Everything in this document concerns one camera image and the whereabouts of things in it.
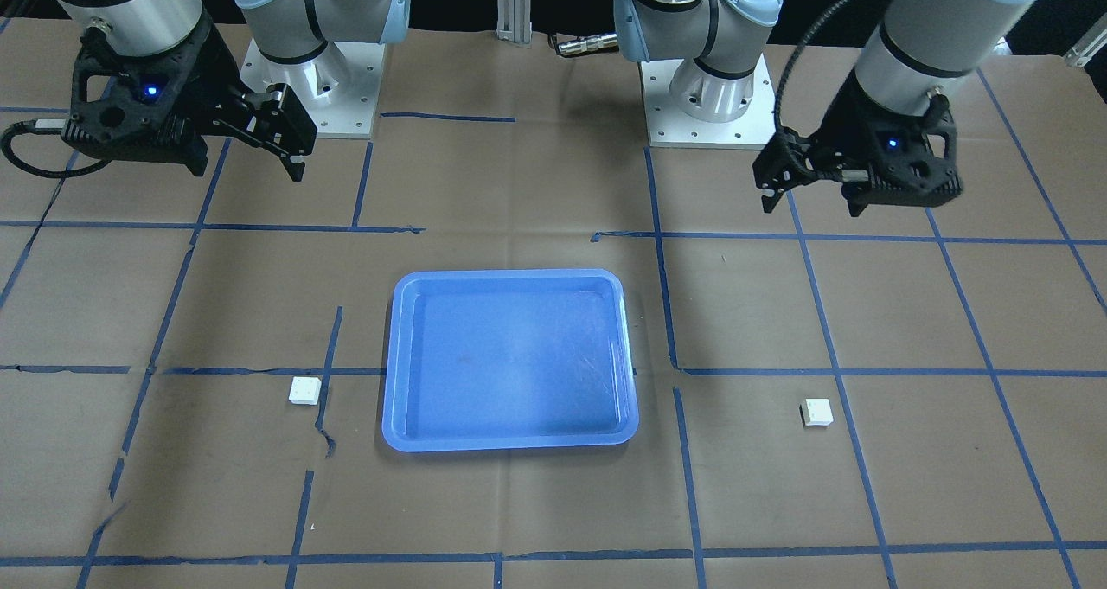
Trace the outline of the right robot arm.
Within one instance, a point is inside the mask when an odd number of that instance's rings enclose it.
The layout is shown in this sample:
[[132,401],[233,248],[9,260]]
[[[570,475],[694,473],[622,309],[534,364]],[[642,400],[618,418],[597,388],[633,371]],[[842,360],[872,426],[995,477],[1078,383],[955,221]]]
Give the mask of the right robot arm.
[[63,118],[3,132],[13,166],[46,179],[112,161],[208,167],[206,137],[241,141],[301,182],[321,132],[368,133],[375,89],[356,49],[399,44],[411,0],[234,0],[252,30],[260,78],[242,78],[201,0],[56,0],[82,29]]

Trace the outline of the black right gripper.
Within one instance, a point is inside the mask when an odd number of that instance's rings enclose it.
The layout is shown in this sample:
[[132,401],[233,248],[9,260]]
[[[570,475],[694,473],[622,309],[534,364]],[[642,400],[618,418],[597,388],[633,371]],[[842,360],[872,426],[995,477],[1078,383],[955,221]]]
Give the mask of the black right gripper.
[[103,27],[83,30],[61,132],[68,146],[100,161],[177,163],[204,176],[206,135],[263,149],[301,182],[317,126],[290,85],[246,87],[206,10],[185,40],[149,56],[118,54]]

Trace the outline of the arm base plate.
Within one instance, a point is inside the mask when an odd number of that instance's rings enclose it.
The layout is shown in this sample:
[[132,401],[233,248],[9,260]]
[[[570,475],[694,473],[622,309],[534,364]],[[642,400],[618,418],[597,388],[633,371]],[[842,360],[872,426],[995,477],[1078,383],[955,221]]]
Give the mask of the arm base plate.
[[315,121],[319,138],[371,140],[387,52],[387,45],[375,42],[330,42],[315,60],[280,65],[251,41],[241,78],[256,92],[273,83],[291,86]]
[[765,56],[751,75],[715,78],[695,61],[639,64],[649,146],[761,149],[775,131],[775,92]]

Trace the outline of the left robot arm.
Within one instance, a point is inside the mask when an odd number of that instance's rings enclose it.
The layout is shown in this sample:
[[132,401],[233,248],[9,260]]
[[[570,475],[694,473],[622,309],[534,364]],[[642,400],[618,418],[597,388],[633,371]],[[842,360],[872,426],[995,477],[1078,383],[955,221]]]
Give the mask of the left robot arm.
[[[613,0],[617,44],[632,62],[677,60],[687,116],[739,118],[739,92],[784,0]],[[808,137],[782,123],[752,164],[764,211],[795,187],[837,182],[858,217],[871,204],[934,208],[956,199],[950,97],[1039,0],[890,0],[853,69]]]

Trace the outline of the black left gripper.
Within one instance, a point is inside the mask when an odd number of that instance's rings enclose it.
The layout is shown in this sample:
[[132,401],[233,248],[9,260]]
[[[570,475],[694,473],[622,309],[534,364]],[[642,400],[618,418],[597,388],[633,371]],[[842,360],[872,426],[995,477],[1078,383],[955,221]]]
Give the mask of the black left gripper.
[[[818,182],[805,163],[807,147],[797,133],[778,131],[752,163],[765,214],[787,192]],[[949,99],[925,97],[920,116],[888,111],[863,92],[855,72],[823,117],[823,163],[841,169],[841,194],[853,217],[870,204],[935,208],[963,192]]]

